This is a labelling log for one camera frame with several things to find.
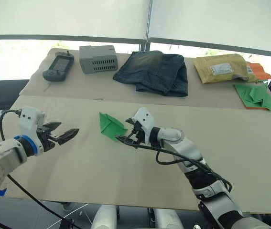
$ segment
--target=gray plastic box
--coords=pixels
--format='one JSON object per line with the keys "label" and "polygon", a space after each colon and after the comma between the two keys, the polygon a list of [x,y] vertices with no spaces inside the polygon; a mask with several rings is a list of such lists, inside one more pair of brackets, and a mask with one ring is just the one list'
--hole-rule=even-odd
{"label": "gray plastic box", "polygon": [[84,74],[117,70],[117,56],[113,45],[80,46],[80,65]]}

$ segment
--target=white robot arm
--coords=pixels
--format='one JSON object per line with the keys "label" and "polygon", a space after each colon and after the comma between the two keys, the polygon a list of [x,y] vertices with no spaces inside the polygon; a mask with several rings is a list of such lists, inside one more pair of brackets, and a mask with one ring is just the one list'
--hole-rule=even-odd
{"label": "white robot arm", "polygon": [[39,156],[52,149],[57,142],[64,144],[75,137],[79,129],[70,129],[61,136],[51,134],[61,123],[43,124],[44,113],[33,107],[16,111],[19,115],[20,136],[0,142],[0,186],[5,177],[27,161],[29,156]]}
{"label": "white robot arm", "polygon": [[[198,207],[207,221],[216,229],[271,229],[267,224],[243,216],[238,204],[230,195],[231,184],[208,167],[195,144],[183,131],[174,128],[158,128],[147,108],[140,108],[126,122],[134,125],[132,133],[116,138],[126,145],[158,151],[160,164],[178,164],[189,180],[195,196],[201,200]],[[175,161],[164,163],[158,160],[159,152],[174,155]]]}

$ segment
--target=beige table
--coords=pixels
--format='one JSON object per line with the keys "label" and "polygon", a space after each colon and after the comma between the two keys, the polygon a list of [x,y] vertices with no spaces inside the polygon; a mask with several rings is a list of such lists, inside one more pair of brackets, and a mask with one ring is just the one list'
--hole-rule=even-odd
{"label": "beige table", "polygon": [[[197,209],[197,200],[177,165],[161,166],[155,152],[133,149],[100,133],[99,111],[123,121],[143,106],[136,103],[50,96],[20,96],[24,105],[59,121],[58,131],[80,128],[75,139],[57,146],[13,173],[39,199],[155,208]],[[208,164],[233,184],[232,194],[245,212],[271,213],[271,112],[145,105],[158,126],[182,129]],[[18,118],[4,119],[6,138],[19,135]],[[162,155],[162,160],[171,160]],[[7,196],[27,198],[5,180]]]}
{"label": "beige table", "polygon": [[[51,49],[39,69],[21,91],[20,95],[59,96],[67,98],[102,99],[108,101],[167,104],[180,106],[219,107],[246,109],[235,90],[233,80],[221,83],[202,84],[193,58],[185,58],[188,79],[188,96],[184,98],[164,97],[159,94],[137,92],[135,85],[123,84],[113,80],[115,71],[84,74],[79,64],[79,51],[71,50],[75,56],[74,65],[64,82],[48,82],[42,77],[54,60],[54,54],[61,49]],[[119,68],[130,54],[117,54]]]}

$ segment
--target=folded green paper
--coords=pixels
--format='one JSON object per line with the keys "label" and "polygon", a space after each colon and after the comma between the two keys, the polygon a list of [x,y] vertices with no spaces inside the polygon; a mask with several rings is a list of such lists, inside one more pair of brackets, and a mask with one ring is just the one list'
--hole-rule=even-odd
{"label": "folded green paper", "polygon": [[116,142],[118,140],[115,136],[124,135],[128,130],[124,127],[123,123],[108,114],[99,112],[99,121],[101,133]]}
{"label": "folded green paper", "polygon": [[271,111],[271,95],[267,92],[267,84],[261,86],[235,84],[240,98],[247,108],[267,108]]}

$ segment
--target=denim jeans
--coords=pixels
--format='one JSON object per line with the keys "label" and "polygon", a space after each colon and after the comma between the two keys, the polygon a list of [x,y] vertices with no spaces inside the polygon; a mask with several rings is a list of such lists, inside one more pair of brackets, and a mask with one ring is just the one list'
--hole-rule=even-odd
{"label": "denim jeans", "polygon": [[188,81],[184,57],[160,51],[133,52],[115,73],[114,80],[136,84],[137,91],[185,97]]}

